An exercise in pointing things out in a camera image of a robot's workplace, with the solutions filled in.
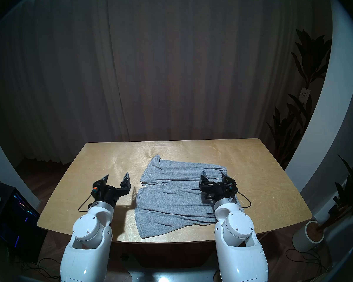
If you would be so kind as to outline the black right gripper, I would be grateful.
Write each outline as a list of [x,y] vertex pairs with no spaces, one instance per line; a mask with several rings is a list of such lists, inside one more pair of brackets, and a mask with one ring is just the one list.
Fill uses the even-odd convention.
[[234,198],[239,192],[234,179],[224,172],[221,172],[222,182],[208,182],[206,171],[202,170],[199,179],[199,189],[205,200],[221,200],[224,198]]

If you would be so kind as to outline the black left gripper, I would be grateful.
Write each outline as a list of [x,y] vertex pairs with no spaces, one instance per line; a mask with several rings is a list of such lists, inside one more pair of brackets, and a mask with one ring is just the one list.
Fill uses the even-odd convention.
[[115,208],[119,198],[128,195],[131,190],[130,176],[129,173],[126,172],[120,184],[121,188],[106,185],[108,177],[109,175],[106,175],[93,183],[91,196],[94,198],[95,202],[105,202],[112,208]]

